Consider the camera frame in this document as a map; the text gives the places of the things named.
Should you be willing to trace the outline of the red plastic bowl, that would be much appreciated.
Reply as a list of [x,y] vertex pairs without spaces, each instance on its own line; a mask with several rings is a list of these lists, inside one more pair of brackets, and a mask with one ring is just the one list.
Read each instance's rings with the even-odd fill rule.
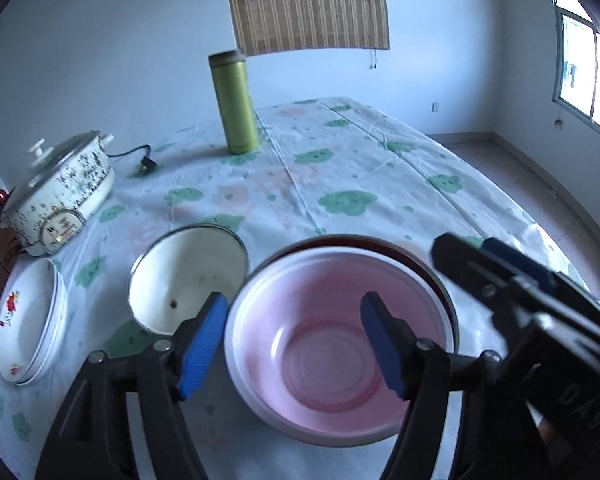
[[397,434],[406,402],[382,378],[360,304],[378,292],[419,337],[453,351],[460,330],[435,275],[413,259],[359,247],[290,252],[254,271],[225,330],[230,378],[264,422],[298,440],[357,446]]

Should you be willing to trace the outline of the stainless steel bowl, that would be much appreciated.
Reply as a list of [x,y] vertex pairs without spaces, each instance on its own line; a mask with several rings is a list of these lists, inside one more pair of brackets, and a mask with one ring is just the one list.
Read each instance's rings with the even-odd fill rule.
[[422,248],[412,242],[398,244],[383,240],[379,237],[373,237],[362,234],[325,234],[300,240],[300,242],[288,245],[279,249],[278,252],[264,259],[256,266],[246,278],[246,283],[252,281],[263,270],[275,261],[285,256],[302,252],[302,250],[320,247],[354,247],[377,252],[385,257],[396,260],[414,271],[432,291],[438,296],[445,310],[445,319],[451,329],[451,348],[454,353],[460,352],[460,323],[458,322],[454,302],[448,290],[438,277],[437,272],[432,266],[431,258],[425,254]]

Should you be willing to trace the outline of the red flower white plate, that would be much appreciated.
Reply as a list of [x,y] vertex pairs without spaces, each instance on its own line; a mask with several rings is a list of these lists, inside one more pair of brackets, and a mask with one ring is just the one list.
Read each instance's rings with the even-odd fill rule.
[[22,384],[41,359],[52,328],[59,278],[53,261],[30,262],[5,288],[0,304],[0,373]]

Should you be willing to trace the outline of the white enamel bowl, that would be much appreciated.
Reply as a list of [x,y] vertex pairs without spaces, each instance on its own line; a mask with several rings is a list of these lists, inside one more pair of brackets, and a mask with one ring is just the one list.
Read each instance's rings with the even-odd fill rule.
[[137,257],[128,303],[144,330],[171,336],[214,292],[232,301],[248,272],[247,248],[233,231],[211,223],[183,226]]

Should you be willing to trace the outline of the pink flower rimmed plate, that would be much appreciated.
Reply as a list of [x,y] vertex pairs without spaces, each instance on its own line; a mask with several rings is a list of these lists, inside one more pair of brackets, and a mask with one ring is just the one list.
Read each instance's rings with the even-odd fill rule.
[[52,260],[35,261],[23,275],[31,277],[29,282],[34,287],[21,330],[22,341],[32,346],[32,351],[16,380],[18,386],[36,382],[50,369],[64,338],[68,315],[67,287]]

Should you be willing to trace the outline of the floral white tablecloth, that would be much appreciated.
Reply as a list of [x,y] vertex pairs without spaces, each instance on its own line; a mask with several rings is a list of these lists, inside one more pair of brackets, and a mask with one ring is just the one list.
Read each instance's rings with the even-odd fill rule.
[[453,232],[472,244],[497,237],[578,278],[572,263],[488,177],[442,145],[348,98],[277,105],[258,114],[257,151],[227,153],[218,122],[174,134],[140,173],[135,156],[114,165],[108,200],[54,257],[68,289],[67,328],[45,376],[17,387],[0,374],[0,456],[19,479],[34,476],[50,425],[87,355],[134,353],[151,342],[132,319],[134,261],[166,232],[199,222],[234,231],[257,266],[284,247],[329,234],[362,234],[425,257]]

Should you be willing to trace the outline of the small red object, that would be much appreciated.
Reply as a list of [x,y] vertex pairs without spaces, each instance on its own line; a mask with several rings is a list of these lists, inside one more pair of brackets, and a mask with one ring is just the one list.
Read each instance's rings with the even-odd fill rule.
[[0,205],[4,206],[8,200],[8,193],[4,188],[0,188]]

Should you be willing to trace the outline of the floral electric cooking pot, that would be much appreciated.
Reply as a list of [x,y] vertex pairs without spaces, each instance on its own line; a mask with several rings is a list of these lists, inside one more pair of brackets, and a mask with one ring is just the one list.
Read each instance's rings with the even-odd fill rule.
[[15,233],[29,255],[58,252],[102,206],[114,185],[106,153],[112,140],[112,134],[95,130],[55,146],[41,139],[29,148],[30,168],[1,213],[1,226]]

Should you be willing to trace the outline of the green thermos bottle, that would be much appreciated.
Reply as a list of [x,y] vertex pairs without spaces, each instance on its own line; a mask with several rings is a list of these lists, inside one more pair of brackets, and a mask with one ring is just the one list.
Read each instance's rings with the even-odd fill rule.
[[230,154],[242,155],[259,147],[256,114],[248,89],[246,57],[241,50],[209,56],[211,77]]

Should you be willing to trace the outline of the bamboo window blind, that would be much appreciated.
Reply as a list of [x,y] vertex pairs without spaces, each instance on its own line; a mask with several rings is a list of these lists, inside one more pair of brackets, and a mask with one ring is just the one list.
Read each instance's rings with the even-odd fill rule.
[[228,0],[238,48],[248,56],[390,48],[387,0]]

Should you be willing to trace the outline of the window with frame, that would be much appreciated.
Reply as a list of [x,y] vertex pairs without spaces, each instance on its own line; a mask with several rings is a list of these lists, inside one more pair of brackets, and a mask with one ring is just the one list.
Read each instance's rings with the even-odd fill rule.
[[600,25],[579,0],[552,0],[557,26],[554,101],[600,134]]

